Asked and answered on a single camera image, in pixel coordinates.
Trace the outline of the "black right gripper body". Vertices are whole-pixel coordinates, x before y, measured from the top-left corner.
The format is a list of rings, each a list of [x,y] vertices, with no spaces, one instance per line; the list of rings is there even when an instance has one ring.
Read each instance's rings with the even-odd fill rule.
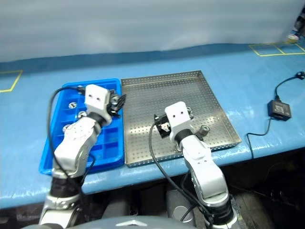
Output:
[[[163,118],[161,121],[161,135],[169,135],[171,133],[171,126],[168,118]]]

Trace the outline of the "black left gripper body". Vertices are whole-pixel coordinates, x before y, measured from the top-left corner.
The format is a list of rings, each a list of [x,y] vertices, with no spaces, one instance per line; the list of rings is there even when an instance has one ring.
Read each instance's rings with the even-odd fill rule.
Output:
[[[109,99],[109,104],[108,104],[108,113],[112,117],[120,117],[118,114],[118,108],[117,105],[119,103],[119,95],[116,93],[114,89],[110,90],[110,99]]]

